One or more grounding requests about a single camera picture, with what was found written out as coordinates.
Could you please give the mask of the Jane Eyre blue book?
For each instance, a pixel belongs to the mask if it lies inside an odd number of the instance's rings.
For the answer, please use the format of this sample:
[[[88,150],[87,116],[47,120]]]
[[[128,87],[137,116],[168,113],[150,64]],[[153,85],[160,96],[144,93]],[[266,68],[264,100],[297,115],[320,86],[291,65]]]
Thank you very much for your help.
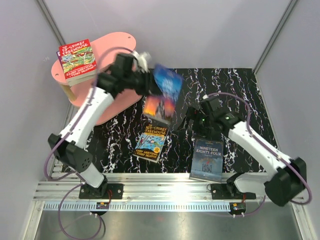
[[[161,94],[146,97],[143,114],[159,122],[170,124],[174,116],[184,78],[161,64],[155,65],[153,77]]]

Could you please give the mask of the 13-Storey Treehouse red book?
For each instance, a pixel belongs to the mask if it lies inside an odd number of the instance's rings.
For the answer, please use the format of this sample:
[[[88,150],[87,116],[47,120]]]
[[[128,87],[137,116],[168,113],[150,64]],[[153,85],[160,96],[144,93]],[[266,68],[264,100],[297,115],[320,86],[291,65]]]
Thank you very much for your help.
[[[59,56],[69,86],[89,80],[96,73],[96,57],[89,39],[60,46]]]

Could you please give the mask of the purple paperback book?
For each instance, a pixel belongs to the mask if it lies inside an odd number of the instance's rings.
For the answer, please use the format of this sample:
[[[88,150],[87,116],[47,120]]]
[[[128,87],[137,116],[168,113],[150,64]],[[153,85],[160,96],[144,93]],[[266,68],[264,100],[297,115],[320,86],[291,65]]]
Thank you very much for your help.
[[[71,84],[68,82],[68,80],[65,77],[65,73],[63,69],[63,61],[62,61],[62,57],[60,55],[59,50],[56,52],[56,55],[57,55],[57,60],[55,61],[55,63],[52,65],[52,68],[51,68],[52,77],[59,84],[71,86]]]

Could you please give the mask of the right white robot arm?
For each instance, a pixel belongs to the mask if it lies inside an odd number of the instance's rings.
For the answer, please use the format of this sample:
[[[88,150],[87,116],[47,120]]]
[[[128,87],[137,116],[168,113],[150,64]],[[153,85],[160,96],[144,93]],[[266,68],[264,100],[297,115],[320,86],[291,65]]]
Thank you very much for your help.
[[[218,94],[203,97],[199,108],[189,106],[185,121],[193,121],[192,130],[203,139],[212,140],[222,134],[242,147],[265,170],[266,176],[252,173],[235,173],[226,181],[226,192],[233,199],[243,194],[267,196],[274,204],[283,207],[304,190],[308,193],[308,204],[312,200],[307,183],[306,162],[291,158],[276,149],[250,126],[250,117],[221,106]]]

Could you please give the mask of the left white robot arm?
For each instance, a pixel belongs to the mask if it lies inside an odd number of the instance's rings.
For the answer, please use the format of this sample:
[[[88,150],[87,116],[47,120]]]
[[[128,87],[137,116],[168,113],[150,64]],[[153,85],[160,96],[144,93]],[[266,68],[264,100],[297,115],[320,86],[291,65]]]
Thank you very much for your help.
[[[108,181],[93,164],[93,156],[84,150],[87,138],[105,110],[124,90],[134,90],[140,96],[159,96],[162,91],[148,68],[151,56],[118,53],[105,71],[96,76],[88,95],[70,121],[58,134],[51,134],[48,143],[51,153],[90,186],[90,193],[97,199],[107,195]]]

